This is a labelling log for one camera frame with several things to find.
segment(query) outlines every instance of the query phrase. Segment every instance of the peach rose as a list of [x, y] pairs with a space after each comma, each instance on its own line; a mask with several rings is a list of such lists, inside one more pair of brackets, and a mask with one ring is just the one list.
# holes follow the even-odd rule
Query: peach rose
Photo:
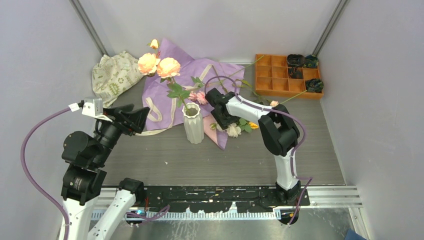
[[158, 49], [158, 48], [159, 48], [159, 42], [158, 42], [158, 40], [153, 39], [153, 40], [151, 41], [151, 43], [150, 43], [150, 47], [151, 47], [152, 49]]
[[143, 75], [154, 74], [160, 60], [161, 59], [156, 58], [156, 54], [146, 53], [138, 59], [138, 70], [140, 70], [140, 73]]
[[180, 75], [180, 63], [172, 57], [162, 59], [157, 65], [157, 75], [166, 79]]
[[271, 106], [271, 107], [277, 107], [277, 105], [279, 104], [279, 102], [278, 101], [272, 101], [269, 105]]

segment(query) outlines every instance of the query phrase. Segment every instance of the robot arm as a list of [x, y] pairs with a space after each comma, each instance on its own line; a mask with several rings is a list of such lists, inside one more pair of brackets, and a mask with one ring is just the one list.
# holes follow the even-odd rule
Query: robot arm
[[[222, 129], [238, 122], [240, 118], [259, 125], [263, 142], [274, 155], [277, 169], [276, 187], [281, 192], [280, 200], [286, 201], [295, 197], [301, 188], [299, 180], [292, 175], [289, 153], [298, 144], [300, 132], [291, 118], [270, 111], [275, 109], [288, 114], [286, 107], [261, 105], [241, 96], [236, 97], [234, 92], [223, 95], [216, 88], [207, 93], [206, 99], [214, 107], [211, 114]], [[296, 174], [295, 162], [293, 153], [294, 174]]]
[[[69, 217], [68, 240], [108, 240], [123, 219], [125, 212], [136, 202], [144, 201], [146, 193], [141, 181], [126, 178], [120, 182], [115, 199], [99, 222], [89, 232], [92, 212], [106, 177], [100, 170], [105, 166], [112, 149], [122, 134], [141, 133], [149, 108], [134, 110], [129, 104], [103, 109], [101, 98], [87, 98], [81, 105], [70, 106], [72, 111], [82, 107], [82, 114], [97, 119], [94, 137], [85, 132], [69, 134], [63, 143], [62, 158], [69, 167], [63, 176], [61, 196]], [[65, 235], [65, 219], [59, 239]]]

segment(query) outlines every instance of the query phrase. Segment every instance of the flower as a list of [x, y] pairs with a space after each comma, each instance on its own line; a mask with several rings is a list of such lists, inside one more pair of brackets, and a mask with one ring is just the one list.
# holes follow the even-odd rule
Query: flower
[[206, 100], [206, 98], [205, 98], [205, 92], [204, 91], [199, 91], [197, 93], [197, 101], [199, 102], [200, 105], [208, 104], [208, 100]]
[[180, 75], [180, 63], [172, 57], [167, 57], [157, 65], [157, 75], [166, 79]]
[[138, 59], [138, 70], [143, 75], [154, 74], [160, 59], [154, 53], [146, 53]]
[[258, 125], [256, 125], [256, 124], [254, 124], [253, 122], [249, 122], [249, 125], [250, 125], [250, 127], [252, 128], [252, 129], [258, 129], [259, 128], [259, 126]]
[[158, 40], [153, 39], [153, 40], [151, 41], [151, 43], [150, 43], [150, 47], [151, 47], [152, 49], [158, 49], [158, 48], [159, 48], [159, 42], [158, 42]]
[[231, 123], [225, 131], [232, 138], [238, 138], [242, 134], [242, 129], [235, 123]]
[[278, 101], [272, 101], [269, 105], [271, 106], [271, 107], [277, 107], [277, 105], [279, 104], [279, 102]]
[[196, 101], [198, 99], [198, 95], [194, 92], [194, 91], [191, 91], [190, 92], [190, 96], [188, 97], [188, 100], [191, 100], [191, 101]]

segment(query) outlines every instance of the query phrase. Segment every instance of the blue object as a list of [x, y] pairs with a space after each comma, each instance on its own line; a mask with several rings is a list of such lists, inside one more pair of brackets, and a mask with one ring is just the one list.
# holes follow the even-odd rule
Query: blue object
[[344, 240], [366, 240], [365, 238], [359, 236], [355, 231], [352, 229], [347, 230], [346, 237]]

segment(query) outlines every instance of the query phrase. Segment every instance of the black mounting plate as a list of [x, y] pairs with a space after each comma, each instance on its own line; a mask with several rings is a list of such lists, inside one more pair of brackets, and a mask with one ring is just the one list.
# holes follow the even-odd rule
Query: black mounting plate
[[[238, 213], [266, 213], [272, 212], [273, 207], [295, 206], [296, 198], [291, 201], [281, 202], [277, 197], [275, 185], [234, 185], [234, 186], [144, 186], [146, 191], [147, 206], [150, 211], [157, 212], [170, 205], [169, 212], [205, 213], [227, 212], [233, 202]], [[300, 201], [301, 206], [309, 206], [308, 191]], [[145, 207], [146, 201], [140, 204]]]

